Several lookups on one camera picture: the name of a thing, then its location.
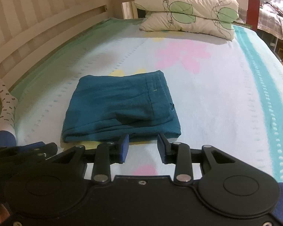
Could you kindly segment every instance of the pillowcase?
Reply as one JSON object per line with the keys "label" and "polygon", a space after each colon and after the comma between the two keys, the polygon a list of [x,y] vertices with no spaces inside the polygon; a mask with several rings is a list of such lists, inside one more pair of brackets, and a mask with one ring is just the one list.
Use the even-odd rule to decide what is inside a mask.
{"label": "pillowcase", "polygon": [[151,12],[140,25],[144,31],[186,31],[214,35],[233,40],[235,30],[231,23],[204,19],[193,15],[169,12]]}
{"label": "pillowcase", "polygon": [[236,0],[135,0],[137,8],[154,12],[172,12],[206,19],[233,22],[238,15]]}

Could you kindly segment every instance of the white patterned sock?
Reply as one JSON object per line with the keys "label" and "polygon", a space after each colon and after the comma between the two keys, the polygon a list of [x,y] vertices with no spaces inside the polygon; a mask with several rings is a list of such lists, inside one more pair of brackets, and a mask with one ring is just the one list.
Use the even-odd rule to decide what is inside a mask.
{"label": "white patterned sock", "polygon": [[16,105],[18,104],[18,100],[9,93],[1,79],[0,99],[2,103],[2,111],[0,114],[0,131],[8,131],[16,137],[14,129],[14,112]]}

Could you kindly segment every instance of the teal stripe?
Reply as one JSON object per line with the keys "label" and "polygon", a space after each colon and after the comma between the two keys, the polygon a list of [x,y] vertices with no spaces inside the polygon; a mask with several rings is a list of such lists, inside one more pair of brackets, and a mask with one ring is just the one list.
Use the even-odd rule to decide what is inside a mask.
{"label": "teal stripe", "polygon": [[283,103],[268,69],[251,43],[246,30],[235,26],[237,40],[252,70],[264,112],[273,176],[278,182],[283,182]]}

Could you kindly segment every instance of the pink flower pattern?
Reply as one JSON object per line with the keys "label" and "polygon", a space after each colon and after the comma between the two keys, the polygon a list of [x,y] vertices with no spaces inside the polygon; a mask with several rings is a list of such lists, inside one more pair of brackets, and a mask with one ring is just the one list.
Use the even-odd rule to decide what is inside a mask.
{"label": "pink flower pattern", "polygon": [[159,58],[156,63],[157,69],[165,69],[181,63],[186,70],[198,74],[200,63],[196,59],[208,59],[211,54],[206,51],[204,43],[193,40],[173,40],[164,49],[159,50],[156,56]]}
{"label": "pink flower pattern", "polygon": [[133,176],[156,176],[157,174],[153,165],[142,165],[133,172]]}

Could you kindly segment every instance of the red object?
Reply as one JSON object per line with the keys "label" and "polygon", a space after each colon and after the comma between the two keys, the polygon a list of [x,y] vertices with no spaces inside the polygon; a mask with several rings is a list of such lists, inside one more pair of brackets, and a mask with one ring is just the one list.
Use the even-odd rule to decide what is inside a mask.
{"label": "red object", "polygon": [[257,31],[260,12],[260,0],[248,0],[246,23],[252,25],[252,30]]}

